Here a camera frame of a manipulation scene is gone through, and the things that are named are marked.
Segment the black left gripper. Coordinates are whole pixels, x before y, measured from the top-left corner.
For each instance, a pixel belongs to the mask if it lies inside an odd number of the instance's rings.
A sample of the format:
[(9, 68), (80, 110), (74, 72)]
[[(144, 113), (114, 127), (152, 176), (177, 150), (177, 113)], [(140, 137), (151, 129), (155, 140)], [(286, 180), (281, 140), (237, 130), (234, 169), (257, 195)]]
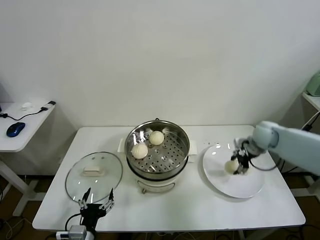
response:
[(80, 215), (82, 216), (81, 225), (85, 226), (87, 230), (95, 230), (98, 220), (105, 217), (105, 210), (110, 210), (113, 208), (114, 201), (114, 189), (112, 188), (108, 200), (103, 204), (90, 203), (87, 205), (87, 200), (90, 195), (91, 188), (83, 194), (82, 199), (78, 200), (78, 205), (80, 210)]

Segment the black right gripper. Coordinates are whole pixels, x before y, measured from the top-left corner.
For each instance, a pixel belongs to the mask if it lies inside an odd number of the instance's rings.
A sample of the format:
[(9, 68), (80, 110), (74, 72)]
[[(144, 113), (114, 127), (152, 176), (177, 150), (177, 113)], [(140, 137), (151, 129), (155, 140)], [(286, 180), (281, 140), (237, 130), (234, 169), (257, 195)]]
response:
[(250, 158), (246, 150), (235, 149), (230, 158), (231, 161), (238, 160), (238, 167), (233, 172), (234, 175), (244, 175), (249, 168)]

